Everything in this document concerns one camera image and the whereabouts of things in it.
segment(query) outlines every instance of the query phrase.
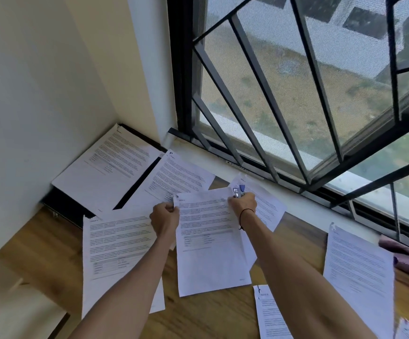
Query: black binder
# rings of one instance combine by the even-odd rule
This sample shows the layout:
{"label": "black binder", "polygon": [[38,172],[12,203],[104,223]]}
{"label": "black binder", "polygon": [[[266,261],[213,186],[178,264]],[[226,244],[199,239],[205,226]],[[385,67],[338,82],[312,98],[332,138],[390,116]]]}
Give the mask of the black binder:
{"label": "black binder", "polygon": [[[167,152],[167,149],[162,147],[159,143],[154,141],[147,136],[144,136],[140,132],[134,130],[133,128],[119,124],[132,134],[138,136],[139,138],[143,139],[148,144],[152,145],[156,149],[162,152]],[[160,157],[156,158],[156,160],[149,166],[149,168],[143,173],[143,175],[134,183],[134,185],[128,190],[128,192],[123,196],[123,198],[118,202],[114,209],[121,209],[129,198],[134,194],[137,188],[142,184],[148,174],[154,169],[156,164],[161,160]],[[41,199],[40,203],[50,208],[52,211],[56,212],[57,214],[63,216],[68,221],[75,224],[77,227],[82,228],[83,226],[83,217],[86,216],[87,218],[92,218],[95,215],[80,205],[78,202],[74,201],[71,197],[67,194],[62,192],[60,189],[56,187],[52,187],[52,189],[47,193],[43,199]]]}

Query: purple cloth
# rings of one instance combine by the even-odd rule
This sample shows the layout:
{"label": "purple cloth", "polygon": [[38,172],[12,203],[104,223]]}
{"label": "purple cloth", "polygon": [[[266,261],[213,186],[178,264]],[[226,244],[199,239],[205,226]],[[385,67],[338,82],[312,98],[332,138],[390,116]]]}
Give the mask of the purple cloth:
{"label": "purple cloth", "polygon": [[380,237],[378,245],[394,253],[394,267],[409,273],[409,247],[385,235]]}

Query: metal window grille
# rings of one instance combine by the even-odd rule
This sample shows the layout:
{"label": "metal window grille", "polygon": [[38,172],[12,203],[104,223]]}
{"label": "metal window grille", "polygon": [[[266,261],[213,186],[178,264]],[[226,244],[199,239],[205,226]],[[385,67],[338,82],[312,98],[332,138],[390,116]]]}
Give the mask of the metal window grille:
{"label": "metal window grille", "polygon": [[[397,193],[394,189],[395,182],[409,176],[409,164],[349,193],[344,194],[326,186],[328,182],[340,176],[343,172],[353,168],[409,132],[409,97],[399,99],[398,94],[398,76],[401,73],[409,72],[409,60],[397,62],[396,57],[394,5],[401,0],[385,0],[392,92],[391,112],[385,112],[343,144],[338,139],[320,67],[311,42],[304,12],[301,9],[301,2],[300,0],[289,0],[334,147],[334,153],[331,156],[311,169],[307,169],[305,166],[297,144],[291,135],[291,130],[284,119],[283,114],[286,110],[280,109],[238,17],[238,12],[249,5],[251,1],[243,0],[205,30],[207,0],[167,0],[178,117],[178,129],[172,128],[170,133],[409,245],[409,222],[401,219],[398,213]],[[264,150],[205,51],[204,42],[206,37],[227,21],[292,153],[293,160],[299,171],[299,178],[284,173],[287,168],[276,169],[274,167],[272,157]],[[258,155],[260,160],[244,154],[243,149],[237,147],[237,143],[225,133],[225,128],[219,125],[212,112],[201,99],[199,92],[197,92],[201,88],[201,80],[200,78],[193,79],[194,73],[198,73],[198,76],[200,76],[201,66],[222,95],[232,115],[248,137],[252,145],[252,151]],[[209,136],[201,132],[198,126],[200,113],[211,125],[219,141],[211,140]],[[357,200],[357,198],[382,187],[388,187],[391,190],[392,214],[387,214],[373,205],[367,205]]]}

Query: human arm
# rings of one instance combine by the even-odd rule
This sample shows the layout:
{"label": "human arm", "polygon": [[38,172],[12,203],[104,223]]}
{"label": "human arm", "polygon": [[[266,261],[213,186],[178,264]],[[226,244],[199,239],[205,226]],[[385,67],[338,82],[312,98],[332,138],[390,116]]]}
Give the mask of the human arm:
{"label": "human arm", "polygon": [[256,216],[254,194],[230,198],[295,339],[376,338],[333,286]]}
{"label": "human arm", "polygon": [[179,224],[179,208],[161,203],[153,208],[151,224],[157,238],[135,267],[113,285],[87,313],[69,339],[138,338]]}

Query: black window frame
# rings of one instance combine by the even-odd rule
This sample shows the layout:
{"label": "black window frame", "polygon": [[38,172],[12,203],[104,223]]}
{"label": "black window frame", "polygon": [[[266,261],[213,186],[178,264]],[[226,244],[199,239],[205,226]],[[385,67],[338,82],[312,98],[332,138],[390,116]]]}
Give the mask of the black window frame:
{"label": "black window frame", "polygon": [[[290,0],[335,148],[335,153],[331,157],[314,167],[311,171],[307,171],[304,168],[297,146],[287,128],[286,122],[282,117],[281,111],[278,108],[272,91],[238,19],[237,12],[249,1],[251,0],[244,0],[226,16],[205,30],[205,16],[203,14],[206,14],[206,0],[167,0],[173,85],[178,119],[178,128],[171,128],[169,132],[228,162],[249,170],[278,185],[291,189],[296,193],[300,193],[308,199],[331,208],[340,214],[351,217],[355,221],[409,246],[409,223],[399,219],[394,193],[394,182],[409,175],[409,165],[346,195],[325,186],[326,183],[335,177],[353,168],[361,161],[409,132],[409,101],[405,99],[399,102],[397,91],[398,74],[409,71],[409,61],[401,62],[399,65],[396,61],[393,7],[399,0],[386,0],[387,35],[390,58],[389,69],[391,74],[393,105],[389,112],[383,113],[383,115],[379,116],[343,145],[340,144],[336,134],[325,88],[320,76],[319,67],[300,3],[298,0]],[[259,142],[257,142],[252,129],[248,126],[241,111],[235,104],[234,99],[204,51],[202,40],[224,21],[230,23],[241,45],[241,49],[253,70],[278,126],[294,155],[297,166],[303,175],[304,182],[297,181],[297,179],[291,178],[291,176],[287,174],[282,174],[272,167],[269,158]],[[219,128],[216,121],[208,118],[209,116],[212,118],[212,114],[210,114],[204,102],[202,102],[201,97],[196,93],[192,94],[193,90],[199,89],[199,84],[201,83],[199,80],[194,81],[192,79],[194,69],[195,72],[197,72],[196,69],[199,69],[198,62],[192,59],[192,52],[195,52],[201,64],[206,68],[214,84],[219,89],[236,119],[252,142],[254,149],[264,161],[264,164],[260,164],[255,160],[239,154],[232,144],[231,139]],[[199,110],[205,115],[213,127],[213,130],[220,137],[220,142],[208,140],[206,136],[201,133],[198,126],[196,126],[196,121],[199,119]],[[391,199],[394,207],[393,216],[385,214],[381,210],[361,203],[358,200],[354,200],[356,197],[364,195],[371,190],[388,185],[391,189]]]}

